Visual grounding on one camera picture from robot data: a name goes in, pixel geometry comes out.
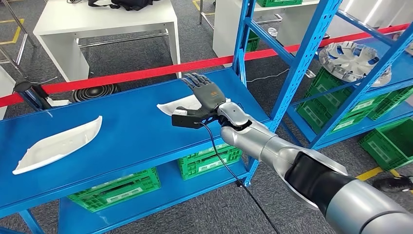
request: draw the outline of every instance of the robotic arm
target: robotic arm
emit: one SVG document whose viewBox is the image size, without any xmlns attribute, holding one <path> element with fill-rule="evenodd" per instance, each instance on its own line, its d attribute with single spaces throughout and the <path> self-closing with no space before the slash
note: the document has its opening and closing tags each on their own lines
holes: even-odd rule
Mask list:
<svg viewBox="0 0 413 234">
<path fill-rule="evenodd" d="M 341 234 L 410 234 L 413 215 L 367 183 L 347 176 L 344 166 L 315 151 L 299 147 L 226 102 L 216 84 L 205 76 L 189 74 L 184 82 L 202 107 L 178 107 L 174 126 L 200 128 L 218 120 L 223 140 L 271 167 L 291 194 L 305 206 L 320 210 Z"/>
</svg>

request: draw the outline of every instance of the green basket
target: green basket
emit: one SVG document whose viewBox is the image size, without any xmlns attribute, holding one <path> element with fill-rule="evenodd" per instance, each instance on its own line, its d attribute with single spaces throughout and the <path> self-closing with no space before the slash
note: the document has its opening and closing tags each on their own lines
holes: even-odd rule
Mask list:
<svg viewBox="0 0 413 234">
<path fill-rule="evenodd" d="M 161 188 L 156 168 L 130 174 L 68 196 L 70 200 L 90 212 Z"/>
<path fill-rule="evenodd" d="M 255 34 L 252 30 L 250 30 L 245 51 L 256 51 L 258 49 L 258 43 L 260 43 L 260 37 L 257 34 Z"/>
<path fill-rule="evenodd" d="M 218 153 L 228 165 L 241 159 L 243 152 L 228 144 L 217 145 Z M 197 153 L 178 159 L 179 170 L 183 179 L 190 179 L 217 168 L 223 167 L 221 160 L 216 155 L 214 148 L 202 150 Z"/>
<path fill-rule="evenodd" d="M 413 86 L 395 90 L 382 100 L 368 115 L 372 120 L 377 120 L 382 117 L 394 107 L 404 102 L 413 94 Z"/>
<path fill-rule="evenodd" d="M 262 7 L 288 6 L 301 4 L 302 0 L 257 0 L 257 3 Z"/>
<path fill-rule="evenodd" d="M 359 123 L 369 112 L 370 110 L 346 114 L 329 134 Z M 297 108 L 297 113 L 311 126 L 316 134 L 321 132 L 327 121 L 333 117 L 333 114 L 329 113 L 327 108 L 317 99 L 306 101 L 303 106 Z"/>
<path fill-rule="evenodd" d="M 325 92 L 327 90 L 343 85 L 342 81 L 331 75 L 326 69 L 321 68 L 317 73 L 316 78 L 311 83 L 304 98 Z M 352 90 L 350 88 L 340 89 L 338 91 L 325 94 L 316 98 L 327 110 L 333 114 L 343 104 L 343 102 L 350 96 Z M 357 105 L 349 111 L 348 114 L 371 110 L 376 107 L 387 94 L 379 95 L 370 99 L 366 99 L 357 103 Z"/>
<path fill-rule="evenodd" d="M 385 171 L 413 161 L 413 120 L 405 118 L 376 128 L 363 137 L 359 144 Z"/>
</svg>

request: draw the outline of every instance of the floor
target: floor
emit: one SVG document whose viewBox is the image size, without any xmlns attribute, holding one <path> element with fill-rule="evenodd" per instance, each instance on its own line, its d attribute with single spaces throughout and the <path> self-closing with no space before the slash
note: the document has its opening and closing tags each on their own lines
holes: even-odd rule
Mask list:
<svg viewBox="0 0 413 234">
<path fill-rule="evenodd" d="M 206 0 L 205 12 L 213 12 L 212 0 Z M 24 25 L 28 31 L 32 31 L 44 7 L 43 0 L 13 0 L 12 8 L 19 18 L 24 18 Z M 212 51 L 213 32 L 204 23 L 198 24 L 197 8 L 192 0 L 172 0 L 172 4 L 178 16 L 178 30 L 181 47 L 181 61 L 189 62 L 215 57 Z M 208 16 L 213 22 L 213 15 Z M 16 26 L 12 23 L 1 23 L 10 20 L 10 15 L 4 6 L 0 4 L 0 41 L 9 41 L 13 38 Z M 105 38 L 83 39 L 80 43 L 100 41 L 102 39 L 114 39 L 130 37 L 131 35 L 117 35 Z M 10 54 L 17 54 L 17 43 L 4 45 Z M 26 45 L 26 51 L 22 59 L 22 67 L 29 75 L 29 81 L 42 82 L 57 76 L 52 82 L 63 82 L 63 78 L 52 64 L 51 60 L 36 41 L 38 48 L 33 49 Z M 260 43 L 259 49 L 267 48 Z M 117 74 L 129 71 L 143 70 L 153 67 L 171 65 L 169 57 L 168 40 L 156 38 L 149 40 L 125 42 L 122 44 L 92 47 L 84 50 L 84 55 L 91 66 L 90 77 L 98 77 L 109 74 Z M 9 74 L 22 81 L 12 66 L 3 66 Z M 278 57 L 263 58 L 246 63 L 247 79 L 253 80 L 269 75 L 276 75 L 287 69 L 288 66 Z M 199 70 L 205 72 L 217 68 Z M 310 70 L 317 72 L 319 64 L 313 61 Z M 270 112 L 275 98 L 281 88 L 286 73 L 276 78 L 260 79 L 248 84 L 253 96 L 266 112 Z M 162 82 L 175 78 L 175 75 L 162 76 L 141 81 L 122 83 L 122 90 L 145 86 L 156 82 Z M 302 97 L 311 80 L 304 77 L 294 99 Z M 71 99 L 70 93 L 54 96 L 55 98 Z M 8 108 L 6 117 L 14 117 L 31 112 L 30 108 L 22 103 Z M 284 118 L 289 126 L 292 126 L 287 118 Z M 277 133 L 286 139 L 288 135 L 282 130 Z M 377 167 L 375 161 L 357 144 L 357 136 L 335 145 L 328 146 L 320 151 L 332 159 L 347 167 L 350 175 L 358 176 L 368 170 Z M 397 170 L 403 175 L 413 175 L 413 165 L 408 165 Z M 391 176 L 390 173 L 380 173 L 378 177 Z M 259 200 L 268 215 L 278 226 L 281 234 L 330 234 L 334 231 L 325 222 L 320 212 L 312 211 L 298 203 L 286 190 L 282 181 L 265 165 L 260 165 L 251 181 L 250 187 L 254 196 Z M 410 192 L 388 194 L 396 202 L 410 212 L 413 212 L 413 195 Z M 58 201 L 52 201 L 31 209 L 41 227 L 47 234 L 57 233 Z M 0 219 L 0 226 L 4 226 L 20 232 L 30 233 L 26 224 L 17 215 L 11 215 Z M 141 220 L 114 229 L 111 234 L 269 234 L 275 233 L 266 222 L 264 216 L 254 205 L 253 201 L 240 188 L 230 184 L 215 191 L 201 195 L 169 209 L 147 216 Z"/>
</svg>

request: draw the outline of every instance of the red barrier tape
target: red barrier tape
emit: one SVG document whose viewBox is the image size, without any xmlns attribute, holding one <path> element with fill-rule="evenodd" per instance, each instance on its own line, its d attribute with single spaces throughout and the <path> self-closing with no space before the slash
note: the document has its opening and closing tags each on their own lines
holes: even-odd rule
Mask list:
<svg viewBox="0 0 413 234">
<path fill-rule="evenodd" d="M 397 32 L 397 31 L 406 29 L 409 25 L 410 24 L 407 23 L 403 25 L 382 28 L 382 29 L 379 29 L 378 31 L 384 34 L 391 33 L 391 32 Z M 347 40 L 359 40 L 359 39 L 370 38 L 370 37 L 372 36 L 368 33 L 357 33 L 357 34 L 342 36 L 338 38 L 325 39 L 321 41 L 320 47 L 324 47 L 333 42 L 343 42 Z M 299 47 L 300 45 L 291 45 L 291 46 L 286 46 L 285 49 L 288 52 L 296 52 L 298 51 Z M 245 60 L 262 59 L 262 58 L 275 56 L 275 55 L 277 55 L 277 53 L 272 49 L 254 51 L 254 52 L 246 53 Z M 211 58 L 211 59 L 199 60 L 199 61 L 194 61 L 194 62 L 176 64 L 176 65 L 171 65 L 171 66 L 157 67 L 157 68 L 136 71 L 136 72 L 128 72 L 128 73 L 109 75 L 109 76 L 104 76 L 104 77 L 96 77 L 96 78 L 91 78 L 91 79 L 86 79 L 86 80 L 62 82 L 62 83 L 56 83 L 56 84 L 47 84 L 47 85 L 42 85 L 42 87 L 48 94 L 55 94 L 55 93 L 72 91 L 76 89 L 84 89 L 84 88 L 96 87 L 100 85 L 107 85 L 107 84 L 113 84 L 113 83 L 122 83 L 122 82 L 127 82 L 127 81 L 163 76 L 163 75 L 173 74 L 177 72 L 185 72 L 185 71 L 197 70 L 197 69 L 202 69 L 202 68 L 220 66 L 226 63 L 231 63 L 232 60 L 233 60 L 233 56 L 226 56 L 222 58 Z M 12 94 L 12 95 L 8 95 L 5 97 L 0 97 L 0 107 L 13 105 L 13 104 L 16 104 L 22 101 L 23 99 L 18 94 Z"/>
</svg>

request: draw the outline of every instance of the white desk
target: white desk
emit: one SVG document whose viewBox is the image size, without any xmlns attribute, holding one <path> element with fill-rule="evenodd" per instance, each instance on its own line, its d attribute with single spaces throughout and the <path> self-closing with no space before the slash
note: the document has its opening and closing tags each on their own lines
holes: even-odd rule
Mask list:
<svg viewBox="0 0 413 234">
<path fill-rule="evenodd" d="M 110 1 L 99 1 L 104 5 Z M 89 7 L 49 0 L 33 31 L 66 81 L 87 79 L 89 65 L 76 39 L 167 29 L 173 64 L 181 63 L 178 19 L 170 0 L 154 1 L 140 11 Z"/>
<path fill-rule="evenodd" d="M 0 97 L 12 94 L 15 84 L 13 78 L 0 66 Z M 7 106 L 0 107 L 0 120 L 4 118 L 6 109 Z"/>
</svg>

